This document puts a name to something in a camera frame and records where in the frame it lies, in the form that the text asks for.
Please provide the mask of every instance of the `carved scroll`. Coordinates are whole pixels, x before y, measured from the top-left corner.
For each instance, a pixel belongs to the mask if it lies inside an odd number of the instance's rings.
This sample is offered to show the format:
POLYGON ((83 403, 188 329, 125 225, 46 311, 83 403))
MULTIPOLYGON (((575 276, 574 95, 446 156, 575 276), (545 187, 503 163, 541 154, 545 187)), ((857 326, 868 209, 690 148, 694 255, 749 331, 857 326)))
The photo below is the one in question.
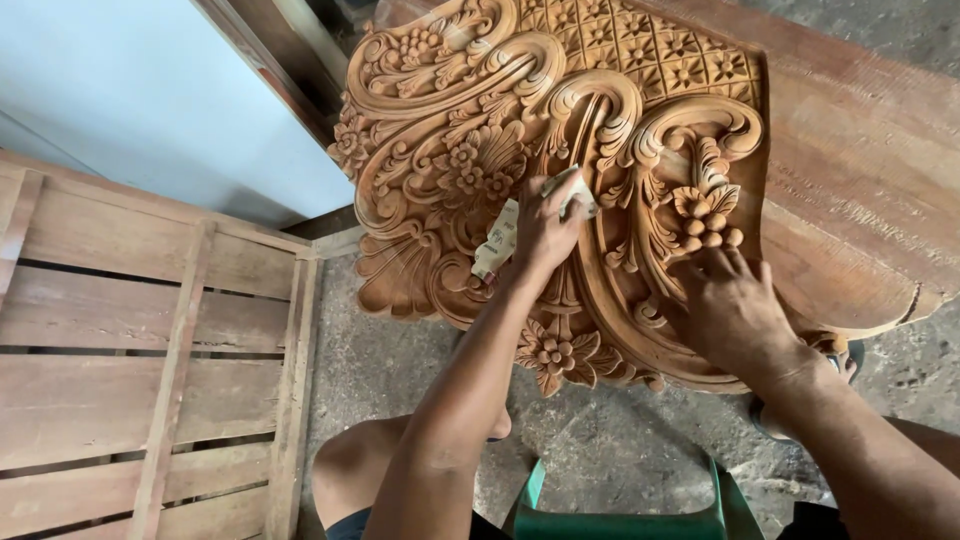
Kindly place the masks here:
POLYGON ((369 32, 327 149, 368 232, 359 306, 467 328, 495 289, 469 268, 504 201, 577 162, 603 211, 516 361, 544 396, 664 378, 741 390, 676 341, 651 292, 682 301, 672 260, 755 232, 738 201, 744 185, 762 194, 763 80, 761 53, 619 0, 452 0, 369 32))

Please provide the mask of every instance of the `green plastic stool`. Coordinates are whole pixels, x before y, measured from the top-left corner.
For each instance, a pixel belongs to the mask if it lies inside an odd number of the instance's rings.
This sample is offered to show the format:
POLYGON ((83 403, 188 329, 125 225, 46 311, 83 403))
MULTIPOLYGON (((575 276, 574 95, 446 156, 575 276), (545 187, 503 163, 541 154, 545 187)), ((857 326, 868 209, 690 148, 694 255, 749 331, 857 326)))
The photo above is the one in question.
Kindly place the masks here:
POLYGON ((537 510, 545 471, 538 461, 516 498, 515 540, 763 540, 730 473, 710 460, 713 504, 692 514, 555 514, 537 510))

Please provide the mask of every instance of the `white wall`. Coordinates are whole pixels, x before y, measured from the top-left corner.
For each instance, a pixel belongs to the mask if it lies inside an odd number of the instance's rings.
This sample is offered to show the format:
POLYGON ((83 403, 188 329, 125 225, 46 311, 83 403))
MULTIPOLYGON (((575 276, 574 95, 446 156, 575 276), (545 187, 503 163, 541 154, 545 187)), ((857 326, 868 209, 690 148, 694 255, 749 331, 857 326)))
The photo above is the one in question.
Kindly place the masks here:
POLYGON ((273 227, 353 198, 189 0, 0 1, 0 146, 273 227))

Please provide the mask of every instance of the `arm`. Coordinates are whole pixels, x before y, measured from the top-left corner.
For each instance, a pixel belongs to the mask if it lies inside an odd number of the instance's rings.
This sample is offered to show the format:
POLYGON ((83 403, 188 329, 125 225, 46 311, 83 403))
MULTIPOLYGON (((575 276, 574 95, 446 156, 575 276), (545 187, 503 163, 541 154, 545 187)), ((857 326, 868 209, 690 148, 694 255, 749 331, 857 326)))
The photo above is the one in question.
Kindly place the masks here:
POLYGON ((797 340, 768 264, 706 249, 670 271, 688 297, 687 308, 661 299, 670 325, 773 408, 820 466, 851 537, 960 538, 960 479, 797 340))
POLYGON ((516 343, 554 269, 576 244, 584 208, 560 204, 579 174, 545 199, 535 177, 521 188, 514 261, 417 406, 387 469, 364 538, 467 539, 487 434, 507 399, 516 343))

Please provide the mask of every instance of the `person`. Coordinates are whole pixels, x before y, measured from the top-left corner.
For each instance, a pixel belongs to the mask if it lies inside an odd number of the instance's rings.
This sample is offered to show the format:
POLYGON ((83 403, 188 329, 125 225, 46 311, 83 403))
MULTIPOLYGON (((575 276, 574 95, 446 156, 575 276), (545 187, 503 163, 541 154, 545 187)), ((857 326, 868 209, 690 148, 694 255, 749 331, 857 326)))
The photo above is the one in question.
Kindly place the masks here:
MULTIPOLYGON (((521 187, 513 261, 414 413, 358 424, 317 452, 313 494, 329 540, 509 538, 471 515, 474 476, 487 441, 510 432, 520 329, 577 242, 584 205, 573 199, 559 216, 577 178, 546 197, 546 177, 521 187)), ((802 444, 833 491, 842 523, 796 508, 783 538, 960 538, 957 439, 867 405, 845 380, 849 365, 838 373, 798 341, 769 265, 713 248, 668 271, 687 303, 660 298, 660 310, 681 340, 747 383, 765 403, 766 428, 802 444)))

